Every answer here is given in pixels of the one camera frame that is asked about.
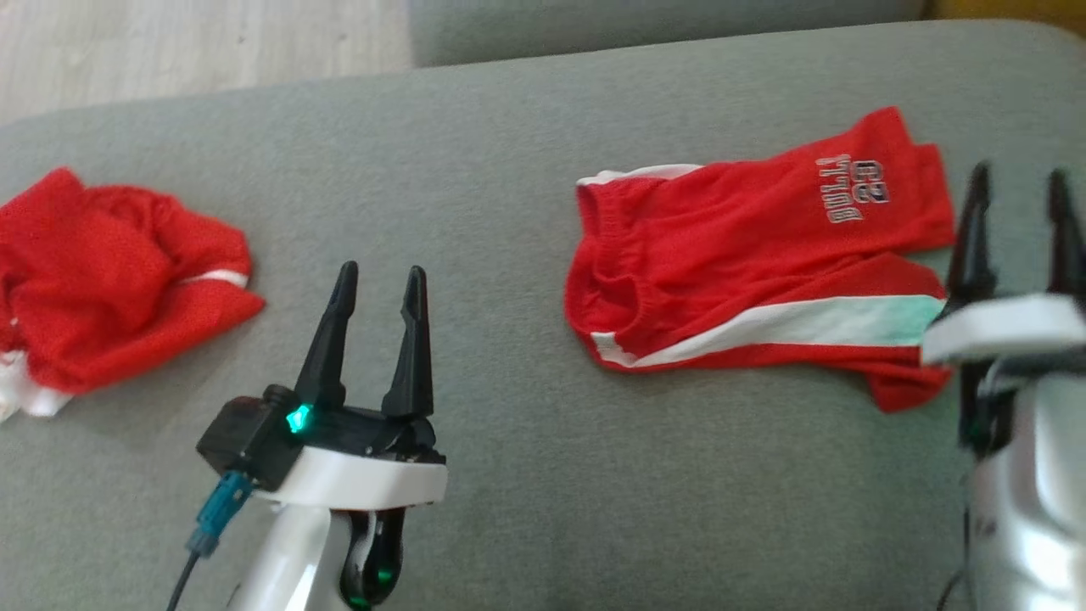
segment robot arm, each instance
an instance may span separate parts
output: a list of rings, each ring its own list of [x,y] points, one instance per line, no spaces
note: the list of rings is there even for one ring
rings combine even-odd
[[[224,406],[197,450],[219,474],[241,472],[278,517],[233,611],[358,611],[395,587],[407,508],[443,499],[434,449],[426,273],[413,267],[392,387],[380,411],[344,405],[340,382],[358,268],[345,263],[294,390]]]
[[[997,296],[988,182],[987,166],[978,166],[946,309],[922,346],[925,364],[961,373],[958,436],[975,459],[963,582],[977,611],[1078,611],[1086,609],[1086,251],[1065,177],[1053,171],[1048,290]]]

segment wooden floor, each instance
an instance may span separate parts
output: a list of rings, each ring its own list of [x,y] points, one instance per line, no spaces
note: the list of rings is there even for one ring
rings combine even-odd
[[[403,0],[0,0],[0,125],[411,67]]]

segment gray fabric surface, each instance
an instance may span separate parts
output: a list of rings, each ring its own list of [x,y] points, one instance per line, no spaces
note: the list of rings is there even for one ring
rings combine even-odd
[[[388,609],[925,609],[955,569],[951,393],[895,417],[809,367],[595,367],[561,288],[572,184],[761,157],[898,104],[959,199],[994,162],[1007,288],[1041,285],[1043,188],[1086,192],[1086,51],[1012,22],[684,42],[63,112],[0,129],[0,200],[71,164],[242,227],[267,310],[52,422],[0,428],[0,609],[161,609],[215,483],[224,402],[296,374],[357,258],[349,400],[377,405],[408,265],[429,271],[447,500],[411,512]],[[942,270],[948,253],[921,260]],[[185,609],[219,609],[269,512],[245,509]]]
[[[416,65],[908,21],[923,0],[409,0]]]

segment printed logo on shorts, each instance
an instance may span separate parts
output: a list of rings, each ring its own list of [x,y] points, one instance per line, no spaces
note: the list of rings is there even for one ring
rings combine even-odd
[[[847,154],[838,154],[822,157],[815,164],[819,177],[825,179],[820,189],[822,205],[831,222],[862,220],[860,205],[889,202],[882,164],[877,161],[853,161]]]

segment green led light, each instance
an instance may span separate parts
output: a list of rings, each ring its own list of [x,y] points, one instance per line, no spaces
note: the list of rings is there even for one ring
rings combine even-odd
[[[310,424],[311,411],[313,411],[313,406],[302,404],[296,410],[287,415],[287,424],[290,425],[291,433],[298,433]]]

